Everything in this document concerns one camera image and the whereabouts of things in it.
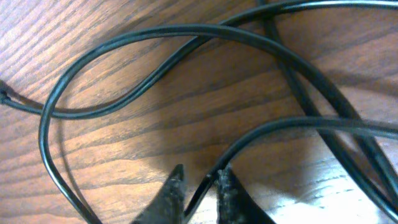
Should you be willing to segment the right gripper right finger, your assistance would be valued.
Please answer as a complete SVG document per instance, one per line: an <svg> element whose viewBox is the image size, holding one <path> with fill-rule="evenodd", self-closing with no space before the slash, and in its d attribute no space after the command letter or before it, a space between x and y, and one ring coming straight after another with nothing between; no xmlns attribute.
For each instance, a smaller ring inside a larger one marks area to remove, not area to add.
<svg viewBox="0 0 398 224"><path fill-rule="evenodd" d="M218 171L217 211L220 224L275 224L251 198L230 166Z"/></svg>

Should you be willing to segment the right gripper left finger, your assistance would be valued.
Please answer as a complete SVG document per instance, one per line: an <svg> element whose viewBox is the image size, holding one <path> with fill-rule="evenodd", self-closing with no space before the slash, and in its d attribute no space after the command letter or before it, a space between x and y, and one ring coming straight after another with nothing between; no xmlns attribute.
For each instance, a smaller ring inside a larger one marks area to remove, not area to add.
<svg viewBox="0 0 398 224"><path fill-rule="evenodd" d="M184 218L185 176L177 164L150 204L131 224L180 224Z"/></svg>

